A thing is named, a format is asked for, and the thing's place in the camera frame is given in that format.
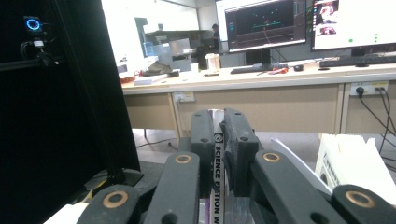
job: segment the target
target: white wall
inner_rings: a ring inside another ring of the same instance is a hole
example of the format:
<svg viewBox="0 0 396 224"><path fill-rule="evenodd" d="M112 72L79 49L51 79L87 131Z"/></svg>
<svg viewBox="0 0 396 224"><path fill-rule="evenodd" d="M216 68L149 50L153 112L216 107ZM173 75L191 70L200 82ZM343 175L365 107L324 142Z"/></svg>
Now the white wall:
<svg viewBox="0 0 396 224"><path fill-rule="evenodd" d="M198 8L198 21L201 30L212 30L212 25L218 23L216 5Z"/></svg>
<svg viewBox="0 0 396 224"><path fill-rule="evenodd" d="M164 30L198 30L197 11L162 1L102 0L107 29L116 62L123 57L128 60L128 70L144 67L144 54L140 46L134 18L147 18L148 24Z"/></svg>

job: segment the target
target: keyboard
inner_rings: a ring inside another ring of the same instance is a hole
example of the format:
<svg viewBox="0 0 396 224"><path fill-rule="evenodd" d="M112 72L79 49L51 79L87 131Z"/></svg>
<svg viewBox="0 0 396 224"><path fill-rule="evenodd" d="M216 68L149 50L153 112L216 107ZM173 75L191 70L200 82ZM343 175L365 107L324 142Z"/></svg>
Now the keyboard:
<svg viewBox="0 0 396 224"><path fill-rule="evenodd" d="M366 66L370 64L396 63L396 55L392 56L360 56L341 57L339 60L322 61L320 67L340 67L340 66Z"/></svg>
<svg viewBox="0 0 396 224"><path fill-rule="evenodd" d="M255 72L268 72L272 71L274 68L285 68L288 67L286 63L263 63L262 65L250 66L250 67L240 67L235 68L231 71L231 74L242 74L242 73L255 73Z"/></svg>

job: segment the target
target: computer mouse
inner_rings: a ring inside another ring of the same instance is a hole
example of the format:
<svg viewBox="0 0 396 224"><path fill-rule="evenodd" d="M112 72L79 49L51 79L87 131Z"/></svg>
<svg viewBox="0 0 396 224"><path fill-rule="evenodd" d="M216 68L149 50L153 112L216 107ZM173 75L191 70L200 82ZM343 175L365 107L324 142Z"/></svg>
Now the computer mouse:
<svg viewBox="0 0 396 224"><path fill-rule="evenodd" d="M295 72L301 72L304 70L304 66L302 64L297 64L293 68Z"/></svg>

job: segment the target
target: ceiling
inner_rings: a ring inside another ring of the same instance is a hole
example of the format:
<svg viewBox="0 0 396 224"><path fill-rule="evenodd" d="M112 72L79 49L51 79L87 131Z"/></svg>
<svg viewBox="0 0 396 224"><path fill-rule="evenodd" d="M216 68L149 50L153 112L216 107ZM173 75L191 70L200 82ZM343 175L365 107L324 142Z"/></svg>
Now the ceiling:
<svg viewBox="0 0 396 224"><path fill-rule="evenodd" d="M168 3L174 3L184 7L208 7L215 4L215 0L161 0Z"/></svg>

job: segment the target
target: person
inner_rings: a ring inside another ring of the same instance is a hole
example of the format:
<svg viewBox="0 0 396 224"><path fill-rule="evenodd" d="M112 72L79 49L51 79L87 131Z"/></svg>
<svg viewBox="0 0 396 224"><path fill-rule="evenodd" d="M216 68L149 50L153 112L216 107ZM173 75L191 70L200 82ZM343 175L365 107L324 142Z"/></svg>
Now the person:
<svg viewBox="0 0 396 224"><path fill-rule="evenodd" d="M334 8L332 7L332 2L325 3L322 9L320 10L320 15L322 16L324 23L333 23L333 13Z"/></svg>
<svg viewBox="0 0 396 224"><path fill-rule="evenodd" d="M210 46L211 49L214 51L219 51L219 26L217 24L212 25L212 30L213 30L213 45Z"/></svg>

